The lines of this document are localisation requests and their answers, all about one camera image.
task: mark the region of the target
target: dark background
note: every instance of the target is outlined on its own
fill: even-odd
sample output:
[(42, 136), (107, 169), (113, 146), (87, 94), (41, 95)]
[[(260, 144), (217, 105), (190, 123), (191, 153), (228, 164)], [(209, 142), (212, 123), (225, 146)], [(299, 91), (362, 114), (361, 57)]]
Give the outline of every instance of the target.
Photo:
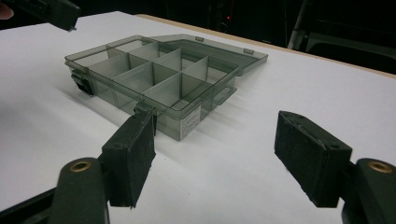
[[(148, 14), (286, 48), (304, 0), (71, 0), (81, 16), (121, 11)], [(396, 74), (396, 55), (363, 50), (365, 45), (396, 50), (396, 13), (392, 0), (305, 0), (298, 27), (303, 41), (294, 49)], [(0, 21), (0, 30), (41, 23), (13, 8), (15, 16)], [(311, 34), (357, 41), (361, 48), (332, 44), (306, 48)]]

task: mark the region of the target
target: translucent plastic box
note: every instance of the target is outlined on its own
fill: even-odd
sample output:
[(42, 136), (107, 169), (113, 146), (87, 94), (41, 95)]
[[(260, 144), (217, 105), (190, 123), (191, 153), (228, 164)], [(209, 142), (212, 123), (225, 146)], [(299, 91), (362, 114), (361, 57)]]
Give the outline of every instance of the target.
[(72, 78), (134, 114), (153, 110), (157, 129), (181, 140), (235, 91), (235, 77), (268, 55), (191, 35), (134, 35), (66, 56)]

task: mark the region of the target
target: white surface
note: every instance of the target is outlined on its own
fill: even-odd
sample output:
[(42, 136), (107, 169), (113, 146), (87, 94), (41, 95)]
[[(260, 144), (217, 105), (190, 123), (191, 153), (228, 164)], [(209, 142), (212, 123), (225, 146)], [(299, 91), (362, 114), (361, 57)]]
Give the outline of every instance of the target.
[(128, 116), (81, 92), (64, 56), (131, 35), (190, 34), (269, 54), (182, 142), (155, 137), (136, 209), (112, 223), (342, 223), (317, 209), (274, 154), (277, 112), (302, 114), (354, 148), (352, 161), (396, 164), (396, 79), (119, 12), (0, 32), (0, 210), (56, 185), (74, 159), (97, 157)]

